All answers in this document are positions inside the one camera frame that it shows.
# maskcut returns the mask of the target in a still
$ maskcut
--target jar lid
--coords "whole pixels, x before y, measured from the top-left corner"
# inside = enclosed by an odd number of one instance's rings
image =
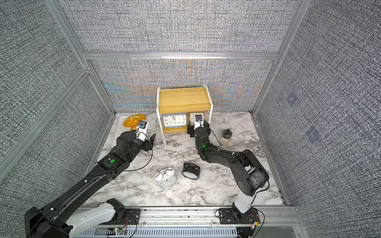
[[[222,132],[222,137],[225,139],[230,139],[232,137],[233,133],[230,129],[226,129]]]

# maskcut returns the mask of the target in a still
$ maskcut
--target metal base plate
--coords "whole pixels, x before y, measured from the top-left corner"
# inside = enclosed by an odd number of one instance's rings
[[[254,224],[255,221],[259,222],[258,211],[255,208],[251,208],[248,212],[242,215],[241,220],[235,220],[233,217],[232,208],[220,208],[218,209],[219,222],[221,224]]]
[[[135,225],[139,223],[140,218],[140,209],[125,209],[124,210],[125,218],[121,222],[109,221],[102,223],[101,225],[125,225],[127,223],[130,225]]]

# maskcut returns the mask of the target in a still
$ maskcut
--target clock face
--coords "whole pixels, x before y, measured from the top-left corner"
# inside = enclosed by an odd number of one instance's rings
[[[159,183],[159,187],[160,188],[166,188],[166,187],[171,186],[175,182],[176,182],[176,177],[175,176],[171,176],[171,177],[168,177],[168,178],[164,179],[163,181],[161,181]]]
[[[185,126],[188,124],[187,121],[187,114],[181,113],[181,114],[172,114],[172,115],[163,115],[163,125],[165,127],[179,127],[179,126]]]
[[[195,175],[195,174],[193,174],[193,173],[191,173],[191,172],[183,172],[182,174],[183,174],[185,177],[190,178],[190,179],[197,179],[197,178],[198,178],[197,175]]]

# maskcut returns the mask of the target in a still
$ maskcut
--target gray textured wall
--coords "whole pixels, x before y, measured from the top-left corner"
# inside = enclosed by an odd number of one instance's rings
[[[299,0],[58,0],[84,51],[278,52]],[[216,110],[251,110],[270,61],[92,60],[116,110],[207,83]]]
[[[311,237],[380,237],[381,5],[312,1],[258,112]]]
[[[277,52],[299,0],[58,0],[85,51]]]
[[[24,213],[42,207],[85,175],[110,118],[86,78],[0,184],[0,237],[17,237]]]
[[[1,160],[82,67],[43,0],[2,1],[0,9]],[[84,175],[109,117],[84,79],[0,183],[0,237],[24,237],[24,213]]]
[[[206,84],[214,110],[249,111],[270,69],[270,60],[91,60],[117,111],[156,109],[157,87]]]
[[[1,160],[82,67],[43,0],[0,8]]]

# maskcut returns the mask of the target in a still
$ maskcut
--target black cable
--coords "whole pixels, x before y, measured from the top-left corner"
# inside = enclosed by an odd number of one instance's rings
[[[259,229],[258,229],[257,233],[255,233],[255,235],[254,235],[252,238],[254,238],[254,237],[256,237],[256,236],[257,236],[257,234],[259,233],[259,231],[261,230],[261,228],[262,228],[262,226],[263,226],[263,223],[264,223],[264,219],[265,219],[265,215],[264,215],[264,213],[263,213],[263,212],[261,212],[261,213],[262,213],[262,215],[263,215],[263,221],[261,221],[261,226],[259,227]]]
[[[239,233],[240,238],[242,238],[242,237],[248,237],[250,235],[250,230],[248,232],[246,232],[246,231],[244,231],[245,228],[243,228],[243,227],[237,227],[237,233]]]
[[[217,136],[216,136],[216,134],[215,134],[214,132],[213,132],[213,135],[215,136],[216,140],[218,141],[218,144],[219,144],[220,146],[222,146],[221,143],[219,142],[219,140],[217,139]]]
[[[267,188],[264,189],[264,190],[258,191],[257,193],[260,193],[260,192],[263,192],[263,191],[266,191],[267,189],[269,189],[269,187],[270,187],[270,182],[267,180],[267,183],[269,184],[269,186],[267,186]]]
[[[140,169],[146,167],[149,162],[151,162],[152,160],[152,156],[154,155],[154,151],[153,151],[153,146],[151,144],[151,140],[148,138],[148,136],[146,134],[144,134],[146,136],[146,138],[148,139],[149,141],[149,144],[151,145],[151,158],[149,159],[148,163],[146,165],[144,165],[143,167],[141,167]],[[104,171],[104,172],[100,172],[100,173],[97,173],[96,175],[93,175],[91,178],[89,179],[85,179],[85,181],[88,181],[88,180],[92,180],[95,176],[99,175],[99,174],[103,174],[103,173],[107,173],[107,172],[126,172],[126,171],[137,171],[137,170],[140,170],[140,169],[134,169],[134,170],[109,170],[109,171]],[[83,182],[81,183],[76,189],[74,189],[71,193],[69,193],[64,199],[62,199],[61,201],[64,201],[68,196],[70,196],[73,192],[75,192],[79,187],[81,187],[83,184],[85,184],[86,182]],[[61,202],[57,203],[56,205],[54,205],[52,208],[56,208]],[[32,230],[34,229],[34,227],[41,221],[41,219],[43,219],[51,210],[48,210],[33,226],[32,228],[30,229],[30,232],[26,235],[26,238],[28,238],[31,233],[32,233]]]
[[[134,220],[134,219],[132,219],[134,222],[135,222],[135,225],[136,225],[136,228],[135,228],[135,231],[134,231],[134,233],[132,233],[132,235],[129,237],[129,238],[131,238],[133,235],[135,235],[135,232],[136,232],[136,230],[138,229],[138,222],[136,221],[136,220]]]

